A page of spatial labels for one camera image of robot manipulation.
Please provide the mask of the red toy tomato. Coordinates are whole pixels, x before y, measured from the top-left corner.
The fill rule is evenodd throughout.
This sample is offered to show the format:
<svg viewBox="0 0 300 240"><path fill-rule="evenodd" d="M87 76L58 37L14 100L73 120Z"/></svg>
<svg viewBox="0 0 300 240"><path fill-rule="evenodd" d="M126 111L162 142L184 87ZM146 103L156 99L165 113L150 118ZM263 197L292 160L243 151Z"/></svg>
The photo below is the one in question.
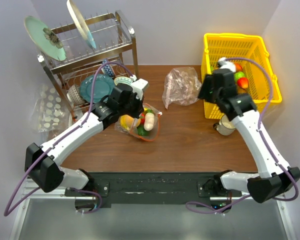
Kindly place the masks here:
<svg viewBox="0 0 300 240"><path fill-rule="evenodd" d="M139 119L140 119L140 124L141 125L143 125L144 123L145 123L145 113L143 112L141 115L140 115L140 117L139 117Z"/></svg>

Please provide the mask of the white toy food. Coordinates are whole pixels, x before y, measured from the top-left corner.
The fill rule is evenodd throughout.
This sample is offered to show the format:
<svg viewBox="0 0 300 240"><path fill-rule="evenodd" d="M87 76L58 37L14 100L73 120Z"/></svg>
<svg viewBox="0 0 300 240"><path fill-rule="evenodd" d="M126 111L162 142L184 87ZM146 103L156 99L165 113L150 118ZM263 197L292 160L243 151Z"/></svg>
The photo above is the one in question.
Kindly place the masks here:
<svg viewBox="0 0 300 240"><path fill-rule="evenodd" d="M148 112L144 118L143 127L146 131L151 131L155 126L155 115L152 112Z"/></svg>

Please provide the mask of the clear zip top bag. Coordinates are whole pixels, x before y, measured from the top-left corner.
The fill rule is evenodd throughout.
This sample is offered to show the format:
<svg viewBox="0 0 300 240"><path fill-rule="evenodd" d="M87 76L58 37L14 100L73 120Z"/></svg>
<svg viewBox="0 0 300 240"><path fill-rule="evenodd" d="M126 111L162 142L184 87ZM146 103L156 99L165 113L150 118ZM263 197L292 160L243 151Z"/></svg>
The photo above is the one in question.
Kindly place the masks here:
<svg viewBox="0 0 300 240"><path fill-rule="evenodd" d="M120 118L121 117L119 117L118 121L114 125L115 130L119 131L121 133L124 133L124 134L129 134L133 137L136 137L136 138L141 139L141 140L146 141L146 142L154 141L156 139L156 137L158 136L159 132L160 132L160 117L162 115L162 112L157 110L152 105L149 105L148 103L143 104L143 112L145 111L145 109L153 110L153 114L155 115L155 124L154 124L153 129L151 131L149 131L149 136L139 136L138 131L137 131L137 127L134 127L131 130L126 130L125 128L121 127L121 125L120 125Z"/></svg>

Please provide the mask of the dark green toy lime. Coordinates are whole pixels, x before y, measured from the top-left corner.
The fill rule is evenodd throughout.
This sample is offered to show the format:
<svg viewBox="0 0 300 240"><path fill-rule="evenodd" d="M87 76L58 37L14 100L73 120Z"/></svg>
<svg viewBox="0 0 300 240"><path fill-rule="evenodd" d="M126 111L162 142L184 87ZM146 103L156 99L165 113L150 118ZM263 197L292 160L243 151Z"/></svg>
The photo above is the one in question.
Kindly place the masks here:
<svg viewBox="0 0 300 240"><path fill-rule="evenodd" d="M149 136L150 132L145 130L143 125L139 125L137 127L137 134L141 137L147 137L147 136Z"/></svg>

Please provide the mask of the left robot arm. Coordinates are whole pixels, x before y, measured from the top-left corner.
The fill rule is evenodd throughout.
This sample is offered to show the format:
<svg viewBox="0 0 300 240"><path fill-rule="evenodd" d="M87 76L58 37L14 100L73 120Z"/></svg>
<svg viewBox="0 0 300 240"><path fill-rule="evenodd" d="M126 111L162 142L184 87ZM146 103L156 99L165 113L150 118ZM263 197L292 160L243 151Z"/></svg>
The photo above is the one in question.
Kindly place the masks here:
<svg viewBox="0 0 300 240"><path fill-rule="evenodd" d="M42 145L29 145L25 154L25 174L45 193L65 187L75 188L82 196L89 196L94 190L91 178L83 170L62 167L63 161L119 117L129 115L138 118L144 110L144 92L147 88L148 84L142 79L131 85L120 83L110 95L93 104L91 110L60 135Z"/></svg>

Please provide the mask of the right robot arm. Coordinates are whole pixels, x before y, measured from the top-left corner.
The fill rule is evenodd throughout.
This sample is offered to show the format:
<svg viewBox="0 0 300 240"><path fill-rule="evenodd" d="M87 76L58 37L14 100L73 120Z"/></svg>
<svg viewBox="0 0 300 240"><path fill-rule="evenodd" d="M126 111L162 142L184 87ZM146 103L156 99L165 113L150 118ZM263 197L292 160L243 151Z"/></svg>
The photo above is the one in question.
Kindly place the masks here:
<svg viewBox="0 0 300 240"><path fill-rule="evenodd" d="M198 98L216 104L242 136L257 166L256 174L232 170L213 183L213 192L220 197L230 190L249 193L263 203L293 188L300 179L300 169L291 167L279 153L263 123L251 96L239 94L234 73L226 68L206 74Z"/></svg>

